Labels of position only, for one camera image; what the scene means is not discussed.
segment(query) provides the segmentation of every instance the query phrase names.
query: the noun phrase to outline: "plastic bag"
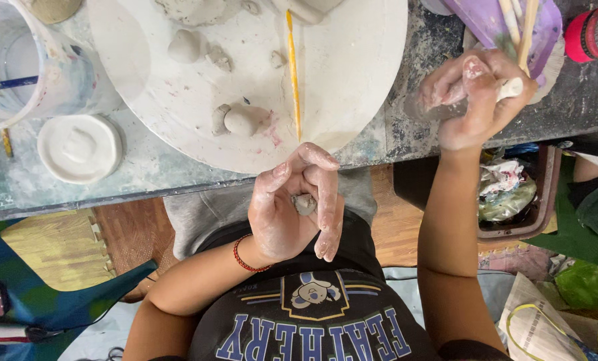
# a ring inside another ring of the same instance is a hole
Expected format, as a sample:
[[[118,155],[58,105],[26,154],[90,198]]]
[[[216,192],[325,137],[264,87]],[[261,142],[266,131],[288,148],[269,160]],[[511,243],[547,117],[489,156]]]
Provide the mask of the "plastic bag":
[[[515,216],[533,200],[536,190],[535,181],[528,178],[511,191],[499,192],[493,198],[480,201],[480,220],[496,222]]]
[[[577,260],[555,276],[555,283],[572,308],[598,310],[598,266]]]

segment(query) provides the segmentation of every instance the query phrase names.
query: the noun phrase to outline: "blue chair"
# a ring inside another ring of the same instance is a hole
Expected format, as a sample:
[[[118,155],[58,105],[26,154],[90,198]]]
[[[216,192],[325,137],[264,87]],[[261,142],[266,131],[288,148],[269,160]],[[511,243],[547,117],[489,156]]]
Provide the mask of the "blue chair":
[[[0,222],[0,232],[22,219]],[[39,343],[0,345],[0,361],[51,361],[89,324],[109,310],[122,296],[157,269],[153,260],[105,283],[85,290],[56,291],[0,237],[0,284],[11,308],[0,317],[4,323],[30,325],[44,330],[67,330]]]

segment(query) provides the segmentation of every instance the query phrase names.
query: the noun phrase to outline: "newspaper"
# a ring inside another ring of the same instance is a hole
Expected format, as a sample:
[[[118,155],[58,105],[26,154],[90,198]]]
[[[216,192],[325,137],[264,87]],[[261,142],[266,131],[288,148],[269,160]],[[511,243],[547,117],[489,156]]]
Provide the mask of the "newspaper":
[[[518,272],[511,293],[506,300],[499,328],[506,333],[506,319],[516,307],[534,304],[568,335],[580,341],[578,335],[544,298],[540,291],[524,275]],[[535,308],[525,308],[515,313],[511,319],[511,335],[508,338],[508,351],[515,361],[533,361],[511,340],[513,339],[534,357],[545,361],[580,361],[582,351],[568,337],[561,334]]]

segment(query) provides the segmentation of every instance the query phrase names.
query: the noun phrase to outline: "blue paintbrush handle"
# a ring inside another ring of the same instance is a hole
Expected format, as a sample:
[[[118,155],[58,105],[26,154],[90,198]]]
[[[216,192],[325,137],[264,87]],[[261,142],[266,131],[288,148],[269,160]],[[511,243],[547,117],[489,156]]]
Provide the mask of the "blue paintbrush handle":
[[[38,83],[38,77],[27,77],[12,80],[3,80],[0,82],[0,89],[15,88],[21,86],[30,86]]]

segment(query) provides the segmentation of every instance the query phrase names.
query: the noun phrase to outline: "paint jar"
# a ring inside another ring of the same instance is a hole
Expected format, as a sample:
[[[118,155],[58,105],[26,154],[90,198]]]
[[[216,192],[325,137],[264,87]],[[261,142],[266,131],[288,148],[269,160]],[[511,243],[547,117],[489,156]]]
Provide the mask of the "paint jar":
[[[598,59],[598,8],[581,13],[564,33],[565,52],[579,63]]]
[[[0,89],[0,129],[22,119],[111,111],[122,100],[97,54],[47,28],[19,0],[0,0],[0,81],[38,76]]]

